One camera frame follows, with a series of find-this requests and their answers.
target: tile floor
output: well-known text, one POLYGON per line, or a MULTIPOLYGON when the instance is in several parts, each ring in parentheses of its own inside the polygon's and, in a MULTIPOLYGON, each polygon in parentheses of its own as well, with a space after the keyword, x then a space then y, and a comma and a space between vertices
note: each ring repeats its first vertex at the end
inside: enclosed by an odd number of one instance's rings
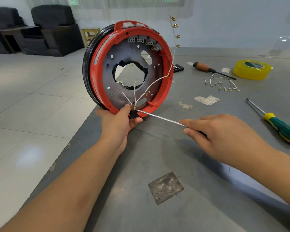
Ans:
POLYGON ((82 79, 84 52, 63 58, 0 55, 0 227, 96 105, 82 79))

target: black screwdriver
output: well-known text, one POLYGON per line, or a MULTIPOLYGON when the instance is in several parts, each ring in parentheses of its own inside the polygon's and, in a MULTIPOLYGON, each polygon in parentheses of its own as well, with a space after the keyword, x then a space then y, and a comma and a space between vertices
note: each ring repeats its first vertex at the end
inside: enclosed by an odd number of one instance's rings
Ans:
POLYGON ((225 75, 225 74, 222 74, 220 72, 217 72, 215 69, 212 69, 210 68, 209 66, 206 66, 205 64, 203 63, 199 63, 199 62, 195 62, 193 64, 193 67, 195 67, 196 69, 200 70, 200 71, 204 71, 204 72, 211 72, 211 73, 218 73, 220 75, 223 75, 223 76, 226 76, 228 78, 231 78, 233 80, 236 80, 236 78, 232 77, 232 76, 228 76, 228 75, 225 75))

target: left hand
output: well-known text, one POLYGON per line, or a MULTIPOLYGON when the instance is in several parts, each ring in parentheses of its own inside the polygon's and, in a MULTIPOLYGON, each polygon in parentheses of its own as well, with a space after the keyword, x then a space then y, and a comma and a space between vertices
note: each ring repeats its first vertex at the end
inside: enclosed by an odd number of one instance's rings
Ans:
POLYGON ((96 114, 102 119, 102 133, 100 140, 105 140, 118 150, 120 155, 126 145, 127 136, 131 129, 143 121, 142 118, 129 119, 130 105, 126 104, 114 115, 108 110, 98 108, 96 114))

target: yellow-green screwdriver handle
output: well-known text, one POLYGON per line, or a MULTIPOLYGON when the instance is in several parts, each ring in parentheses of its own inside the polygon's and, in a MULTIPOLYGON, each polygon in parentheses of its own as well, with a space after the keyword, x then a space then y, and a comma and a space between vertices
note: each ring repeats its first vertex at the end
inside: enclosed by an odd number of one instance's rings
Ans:
POLYGON ((269 122, 274 129, 276 129, 279 135, 290 143, 290 125, 282 122, 278 119, 273 113, 266 113, 263 116, 263 119, 269 122))

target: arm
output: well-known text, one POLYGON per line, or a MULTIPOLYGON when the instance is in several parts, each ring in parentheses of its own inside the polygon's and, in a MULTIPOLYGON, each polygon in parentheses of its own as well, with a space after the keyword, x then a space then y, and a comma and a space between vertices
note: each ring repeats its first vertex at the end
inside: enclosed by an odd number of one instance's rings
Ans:
POLYGON ((102 118, 99 141, 83 153, 53 183, 21 209, 0 232, 83 231, 89 214, 118 156, 128 132, 141 118, 128 119, 130 105, 116 115, 98 109, 102 118))
POLYGON ((180 122, 189 127, 183 132, 209 156, 246 173, 290 204, 289 155, 272 148, 235 116, 203 116, 180 122))

